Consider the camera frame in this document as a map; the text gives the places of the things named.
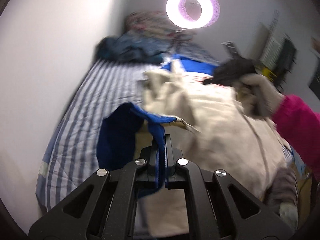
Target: ring light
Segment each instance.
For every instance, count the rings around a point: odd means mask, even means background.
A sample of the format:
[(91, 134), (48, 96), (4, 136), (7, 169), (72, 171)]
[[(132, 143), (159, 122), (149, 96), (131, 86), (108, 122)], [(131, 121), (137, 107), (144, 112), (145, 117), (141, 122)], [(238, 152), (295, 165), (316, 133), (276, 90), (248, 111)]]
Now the ring light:
[(168, 0), (166, 11), (169, 19), (184, 29), (195, 29), (209, 26), (217, 21), (220, 15), (220, 6), (217, 0), (197, 0), (201, 6), (201, 16), (193, 20), (185, 7), (186, 0)]

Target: metal screw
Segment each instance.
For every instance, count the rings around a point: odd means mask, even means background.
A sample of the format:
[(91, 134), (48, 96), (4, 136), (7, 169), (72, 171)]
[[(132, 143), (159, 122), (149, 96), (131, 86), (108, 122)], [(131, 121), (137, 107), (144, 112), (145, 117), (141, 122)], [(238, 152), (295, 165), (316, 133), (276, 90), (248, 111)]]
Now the metal screw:
[(184, 159), (184, 158), (181, 158), (181, 159), (178, 159), (178, 163), (180, 165), (187, 165), (188, 164), (188, 160)]
[(143, 165), (143, 164), (145, 164), (146, 163), (146, 161), (144, 160), (144, 159), (138, 159), (138, 160), (136, 160), (136, 164), (137, 165)]
[(100, 177), (105, 176), (107, 173), (108, 173), (108, 171), (106, 169), (97, 170), (97, 175)]
[(219, 177), (224, 177), (224, 176), (226, 176), (227, 172), (224, 171), (224, 170), (217, 170), (217, 171), (216, 171), (216, 174), (217, 174), (217, 176), (219, 176)]

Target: pink sleeve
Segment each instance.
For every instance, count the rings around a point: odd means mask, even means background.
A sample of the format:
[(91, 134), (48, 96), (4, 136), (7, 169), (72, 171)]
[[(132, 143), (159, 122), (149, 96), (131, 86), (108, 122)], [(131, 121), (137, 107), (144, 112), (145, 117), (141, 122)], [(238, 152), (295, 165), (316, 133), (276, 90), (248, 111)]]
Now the pink sleeve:
[(286, 96), (273, 115), (277, 131), (320, 179), (320, 114), (297, 96)]

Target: gray fabric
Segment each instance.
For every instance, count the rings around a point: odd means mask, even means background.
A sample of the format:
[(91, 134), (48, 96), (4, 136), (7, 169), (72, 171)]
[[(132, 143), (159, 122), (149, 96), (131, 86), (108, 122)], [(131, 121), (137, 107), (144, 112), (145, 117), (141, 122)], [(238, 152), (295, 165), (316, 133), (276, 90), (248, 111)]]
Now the gray fabric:
[(291, 168), (280, 169), (267, 191), (264, 203), (296, 231), (298, 216), (298, 190), (296, 175)]

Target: white wall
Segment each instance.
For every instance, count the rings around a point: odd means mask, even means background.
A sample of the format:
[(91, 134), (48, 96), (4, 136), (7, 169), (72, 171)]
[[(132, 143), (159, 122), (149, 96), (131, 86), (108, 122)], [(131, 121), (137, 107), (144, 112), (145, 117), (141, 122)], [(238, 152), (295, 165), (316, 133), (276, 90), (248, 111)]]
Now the white wall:
[(91, 65), (122, 32), (127, 0), (10, 0), (0, 17), (0, 197), (28, 232), (40, 216), (40, 163)]
[[(147, 9), (165, 11), (167, 0), (130, 0), (128, 13)], [(218, 0), (220, 18), (212, 26), (197, 30), (195, 41), (219, 60), (228, 58), (221, 45), (234, 41), (240, 52), (249, 54), (260, 23), (271, 23), (274, 10), (280, 11), (279, 25), (292, 39), (296, 48), (297, 65), (288, 75), (284, 86), (286, 93), (302, 97), (315, 111), (320, 111), (320, 101), (308, 88), (316, 68), (316, 57), (311, 52), (310, 39), (320, 36), (320, 16), (311, 0)]]

